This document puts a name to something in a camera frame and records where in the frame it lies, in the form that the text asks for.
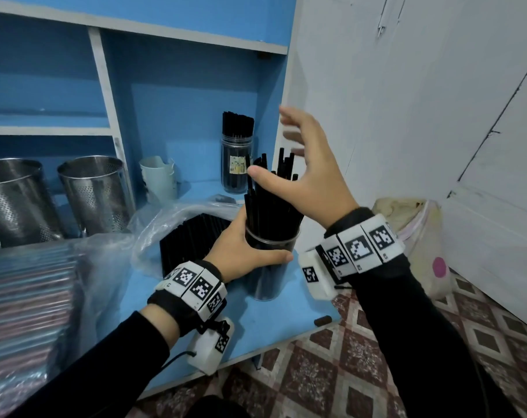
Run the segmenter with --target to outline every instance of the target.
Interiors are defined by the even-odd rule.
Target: blue countertop
[[[228,305],[223,314],[232,319],[235,330],[222,362],[245,357],[262,348],[316,330],[314,320],[317,318],[330,316],[333,322],[340,320],[331,302],[317,301],[311,297],[296,257],[295,253],[294,261],[287,267],[283,290],[274,300],[260,302],[253,299],[247,294],[241,279],[228,285]],[[119,322],[145,306],[145,301],[159,281],[160,279],[145,276],[138,271],[132,273],[120,303],[117,315]],[[185,351],[193,336],[192,332],[180,338],[170,357]],[[188,365],[186,358],[180,358],[156,376],[146,391],[154,393],[159,387],[164,390],[170,387],[172,382],[196,372],[197,369]]]

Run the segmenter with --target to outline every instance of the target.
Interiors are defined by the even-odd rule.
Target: right hand
[[[280,106],[279,112],[283,125],[297,126],[299,129],[284,131],[283,135],[304,146],[293,148],[292,152],[304,157],[306,173],[292,182],[253,165],[248,168],[248,174],[262,188],[291,203],[302,214],[327,229],[358,208],[358,204],[343,179],[325,132],[317,120],[294,107]]]

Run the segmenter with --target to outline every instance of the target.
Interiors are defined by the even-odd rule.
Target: white cabinet door
[[[449,265],[527,323],[527,75],[443,212]]]

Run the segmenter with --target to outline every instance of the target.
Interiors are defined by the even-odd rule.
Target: perforated metal cylinder
[[[93,155],[66,161],[57,169],[81,232],[124,232],[131,216],[122,161]]]
[[[0,247],[64,238],[38,161],[0,159]]]

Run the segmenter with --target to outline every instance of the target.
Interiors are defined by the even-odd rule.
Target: black wrist strap
[[[203,324],[198,313],[191,309],[186,302],[166,290],[156,290],[149,296],[148,304],[155,304],[174,318],[180,329],[180,337]]]

